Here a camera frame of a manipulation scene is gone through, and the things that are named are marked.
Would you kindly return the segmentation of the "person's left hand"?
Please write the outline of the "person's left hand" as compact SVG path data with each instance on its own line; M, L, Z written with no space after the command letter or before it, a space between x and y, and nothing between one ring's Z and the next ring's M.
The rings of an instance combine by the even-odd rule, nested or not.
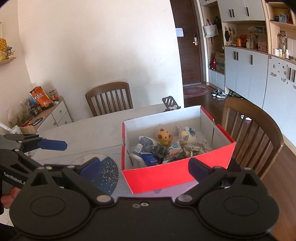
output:
M1 197L1 203L2 203L3 208L10 209L13 201L15 200L15 198L17 197L17 195L19 194L19 192L20 192L20 189L17 188L17 187L14 187L10 191L10 194L3 195Z

